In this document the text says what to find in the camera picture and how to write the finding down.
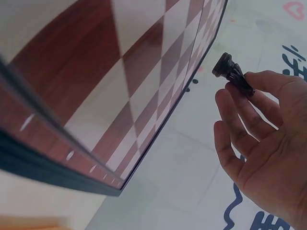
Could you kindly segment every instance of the white dot marking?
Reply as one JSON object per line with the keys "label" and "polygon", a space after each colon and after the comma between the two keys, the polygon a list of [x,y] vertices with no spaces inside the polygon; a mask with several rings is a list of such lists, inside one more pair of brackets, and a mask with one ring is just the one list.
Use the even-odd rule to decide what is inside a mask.
{"label": "white dot marking", "polygon": [[27,125],[31,122],[33,117],[34,117],[34,114],[31,114],[30,116],[28,116],[28,118],[24,121],[23,125],[19,129],[19,132],[22,132],[27,127]]}
{"label": "white dot marking", "polygon": [[90,173],[92,173],[92,171],[94,171],[94,169],[96,168],[96,165],[94,165],[91,170],[90,170]]}
{"label": "white dot marking", "polygon": [[71,151],[71,152],[67,155],[66,160],[69,161],[69,160],[72,158],[72,156],[73,156],[74,153],[75,153],[74,151]]}

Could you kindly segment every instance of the chessboard square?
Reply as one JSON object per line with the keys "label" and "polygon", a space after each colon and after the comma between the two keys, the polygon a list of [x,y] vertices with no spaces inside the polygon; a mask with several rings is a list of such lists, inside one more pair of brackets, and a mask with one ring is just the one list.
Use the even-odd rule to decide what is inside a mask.
{"label": "chessboard square", "polygon": [[195,66],[199,64],[199,62],[201,61],[201,58],[202,58],[202,49],[199,49],[197,58],[195,60]]}
{"label": "chessboard square", "polygon": [[161,59],[163,18],[159,19],[123,56],[129,95],[132,96]]}
{"label": "chessboard square", "polygon": [[128,154],[130,148],[136,141],[136,133],[134,126],[131,127],[129,132],[123,138],[119,146],[116,148],[110,159],[107,161],[106,165],[115,171],[120,163],[125,158],[126,154]]}
{"label": "chessboard square", "polygon": [[128,100],[126,76],[120,60],[82,102],[65,128],[91,151]]}
{"label": "chessboard square", "polygon": [[165,13],[165,0],[112,0],[112,4],[122,55]]}
{"label": "chessboard square", "polygon": [[146,140],[147,136],[150,134],[152,128],[155,128],[156,121],[157,121],[157,111],[155,111],[153,113],[153,115],[150,117],[146,126],[144,127],[144,129],[142,130],[142,132],[140,133],[140,135],[137,138],[137,143],[138,143],[139,149],[142,146],[143,142]]}
{"label": "chessboard square", "polygon": [[184,83],[181,83],[181,85],[179,85],[178,89],[176,90],[176,92],[174,93],[174,96],[172,97],[172,100],[171,100],[171,107],[173,107],[173,105],[175,104],[175,102],[178,100],[181,92],[182,92],[182,89],[183,89],[183,84]]}
{"label": "chessboard square", "polygon": [[193,46],[193,51],[192,51],[192,55],[195,53],[195,50],[199,47],[199,45],[202,42],[202,38],[203,38],[203,32],[205,31],[205,28],[202,27],[201,30],[198,32],[198,34],[196,35],[195,38],[195,42],[194,42],[194,46]]}
{"label": "chessboard square", "polygon": [[180,52],[181,56],[194,41],[198,29],[198,24],[200,22],[200,18],[201,18],[201,12],[199,12],[199,14],[193,19],[193,21],[186,27],[183,35],[182,48]]}
{"label": "chessboard square", "polygon": [[184,78],[183,87],[185,87],[186,84],[188,83],[190,77],[192,76],[193,71],[194,71],[194,64],[191,66],[190,70],[186,74],[186,77]]}
{"label": "chessboard square", "polygon": [[200,20],[200,25],[198,27],[198,30],[200,30],[205,25],[206,21],[209,18],[211,3],[212,3],[212,0],[209,0],[209,2],[205,5],[205,7],[202,10],[201,20]]}
{"label": "chessboard square", "polygon": [[170,108],[171,108],[171,102],[169,102],[167,104],[167,106],[165,107],[164,111],[160,114],[160,117],[157,119],[157,122],[155,124],[155,129],[156,130],[158,130],[158,128],[161,126],[161,124],[164,121],[164,119],[166,118]]}
{"label": "chessboard square", "polygon": [[141,155],[144,154],[147,146],[149,145],[149,143],[151,142],[151,140],[153,139],[155,134],[155,124],[153,125],[153,128],[150,130],[149,134],[147,135],[146,139],[144,140],[144,142],[141,144],[141,146],[139,147],[139,151],[141,153]]}
{"label": "chessboard square", "polygon": [[190,58],[190,62],[189,62],[189,67],[188,67],[188,72],[190,71],[190,69],[192,67],[194,67],[195,65],[195,61],[196,61],[196,58],[197,58],[197,55],[198,55],[198,51],[199,51],[199,46],[197,47],[197,49],[195,50],[194,54],[191,56]]}
{"label": "chessboard square", "polygon": [[210,41],[212,40],[213,29],[214,29],[214,24],[212,23],[208,31],[208,37],[210,38]]}
{"label": "chessboard square", "polygon": [[169,102],[172,99],[173,88],[174,87],[172,86],[171,89],[168,91],[167,95],[165,96],[165,98],[162,100],[161,104],[158,106],[158,110],[157,110],[158,119],[160,115],[162,114],[162,112],[164,111],[164,109],[166,108],[167,104],[169,104]]}
{"label": "chessboard square", "polygon": [[209,2],[210,2],[210,0],[205,0],[205,1],[203,2],[203,7],[205,7]]}
{"label": "chessboard square", "polygon": [[181,56],[179,63],[178,63],[177,77],[182,72],[184,67],[188,64],[189,59],[190,59],[191,54],[192,54],[193,45],[194,45],[194,43],[192,42],[191,45],[187,48],[187,50],[184,52],[184,54]]}
{"label": "chessboard square", "polygon": [[218,14],[220,12],[220,8],[221,8],[221,4],[222,2],[218,3],[215,10],[214,10],[214,13],[213,13],[213,21],[215,22],[215,20],[219,20],[218,19]]}
{"label": "chessboard square", "polygon": [[131,162],[132,158],[134,157],[134,155],[138,152],[138,150],[139,150],[138,149],[138,144],[135,141],[133,143],[133,145],[131,146],[131,148],[129,149],[129,151],[126,154],[126,156],[124,157],[124,159],[121,161],[121,163],[119,164],[119,166],[115,170],[116,175],[122,175],[122,173],[125,171],[125,169],[130,164],[130,162]]}
{"label": "chessboard square", "polygon": [[183,68],[182,72],[179,74],[179,76],[177,77],[175,84],[174,84],[174,89],[173,89],[173,93],[172,96],[174,96],[174,94],[176,93],[176,91],[178,90],[178,88],[180,87],[180,85],[183,83],[184,78],[187,74],[187,70],[188,70],[188,63],[186,64],[186,66]]}
{"label": "chessboard square", "polygon": [[180,0],[164,16],[162,55],[184,32],[187,23],[189,1]]}
{"label": "chessboard square", "polygon": [[122,175],[120,176],[123,179],[126,179],[128,175],[130,174],[131,170],[134,168],[135,164],[137,163],[138,159],[140,158],[140,152],[137,150],[137,152],[133,155],[132,159],[130,160],[129,164],[123,171]]}
{"label": "chessboard square", "polygon": [[204,36],[209,31],[212,22],[213,22],[213,14],[211,14],[209,16],[208,20],[206,21],[205,30],[204,30]]}
{"label": "chessboard square", "polygon": [[96,144],[93,153],[100,156],[103,162],[107,162],[132,126],[130,104],[127,102]]}
{"label": "chessboard square", "polygon": [[189,14],[186,25],[188,26],[191,21],[198,15],[203,8],[204,0],[190,0]]}
{"label": "chessboard square", "polygon": [[165,81],[162,83],[162,85],[159,88],[159,98],[158,98],[158,105],[161,104],[162,100],[167,95],[168,91],[172,88],[172,86],[175,83],[176,77],[177,77],[177,70],[178,70],[178,63],[175,65],[175,67],[172,69],[172,71],[169,73]]}
{"label": "chessboard square", "polygon": [[148,74],[137,91],[130,98],[133,120],[136,121],[160,86],[161,61]]}
{"label": "chessboard square", "polygon": [[166,8],[165,11],[167,12],[171,9],[179,0],[166,0]]}
{"label": "chessboard square", "polygon": [[213,12],[216,9],[217,3],[218,3],[218,0],[212,0],[209,15],[213,14]]}
{"label": "chessboard square", "polygon": [[179,36],[179,38],[174,42],[174,44],[162,57],[160,85],[163,84],[166,77],[169,75],[169,73],[174,68],[176,63],[178,63],[180,59],[182,41],[183,41],[183,33]]}
{"label": "chessboard square", "polygon": [[158,107],[158,92],[153,96],[153,98],[150,100],[150,102],[147,104],[139,118],[135,122],[135,130],[137,136],[140,135],[154,112],[157,110]]}

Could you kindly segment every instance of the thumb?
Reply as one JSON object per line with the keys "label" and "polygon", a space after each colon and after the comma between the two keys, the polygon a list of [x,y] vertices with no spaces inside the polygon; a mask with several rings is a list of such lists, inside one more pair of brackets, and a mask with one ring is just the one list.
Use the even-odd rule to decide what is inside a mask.
{"label": "thumb", "polygon": [[287,76],[270,70],[259,73],[247,72],[245,74],[245,79],[251,87],[264,92],[269,92],[276,98],[280,97],[280,92],[285,85],[296,81],[302,81],[300,77]]}

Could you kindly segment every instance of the white square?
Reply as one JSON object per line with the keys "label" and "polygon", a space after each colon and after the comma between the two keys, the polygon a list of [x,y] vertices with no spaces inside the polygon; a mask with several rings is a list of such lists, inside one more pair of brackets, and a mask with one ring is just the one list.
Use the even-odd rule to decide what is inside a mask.
{"label": "white square", "polygon": [[158,118],[157,123],[155,124],[155,130],[158,130],[158,128],[160,127],[164,119],[166,118],[170,108],[171,108],[171,102],[167,104],[164,111],[161,113],[160,117]]}
{"label": "white square", "polygon": [[186,28],[189,0],[180,0],[165,13],[162,55],[164,55]]}
{"label": "white square", "polygon": [[197,33],[197,29],[198,29],[198,25],[200,23],[200,19],[201,19],[201,12],[199,12],[197,14],[197,16],[193,19],[193,21],[191,21],[191,23],[186,27],[186,29],[184,31],[184,35],[183,35],[183,42],[182,42],[180,56],[182,56],[184,54],[184,52],[187,50],[187,48],[193,42],[193,40],[196,36],[196,33]]}
{"label": "white square", "polygon": [[177,89],[179,88],[179,86],[182,84],[182,82],[184,81],[184,78],[186,76],[187,73],[187,69],[188,69],[189,63],[186,64],[186,66],[183,68],[182,72],[179,74],[179,76],[177,77],[175,84],[174,84],[174,89],[173,89],[173,94],[172,96],[174,96],[174,94],[177,92]]}
{"label": "white square", "polygon": [[112,0],[121,54],[165,13],[165,0]]}
{"label": "white square", "polygon": [[130,106],[133,120],[136,121],[145,109],[149,101],[159,89],[161,73],[161,61],[148,74],[137,91],[130,98]]}
{"label": "white square", "polygon": [[135,141],[136,141],[136,132],[135,132],[135,127],[132,126],[132,128],[123,138],[123,140],[116,148],[110,159],[107,161],[106,165],[110,169],[115,171],[122,162],[122,160],[125,158],[126,154],[129,152],[130,148],[135,143]]}
{"label": "white square", "polygon": [[65,127],[90,151],[128,102],[122,60],[101,79]]}
{"label": "white square", "polygon": [[158,96],[158,106],[161,104],[163,99],[166,97],[169,90],[172,88],[172,86],[175,83],[176,75],[178,70],[178,63],[174,66],[172,71],[169,73],[169,75],[166,77],[164,82],[159,88],[159,96]]}
{"label": "white square", "polygon": [[137,138],[137,143],[139,148],[143,144],[143,142],[146,140],[147,136],[149,135],[152,128],[155,126],[155,123],[157,121],[157,111],[155,111],[152,115],[152,117],[149,119],[148,123],[140,133],[140,135]]}

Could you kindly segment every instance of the blue squiggly line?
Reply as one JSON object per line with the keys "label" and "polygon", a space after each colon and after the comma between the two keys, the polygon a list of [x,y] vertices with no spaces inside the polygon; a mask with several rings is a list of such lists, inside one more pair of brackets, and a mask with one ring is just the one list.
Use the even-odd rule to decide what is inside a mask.
{"label": "blue squiggly line", "polygon": [[224,230],[231,230],[235,226],[235,223],[230,218],[230,212],[232,211],[232,209],[241,204],[243,201],[240,190],[235,183],[234,183],[234,192],[236,195],[236,199],[226,208],[224,212],[224,220],[227,223],[227,226],[224,228]]}

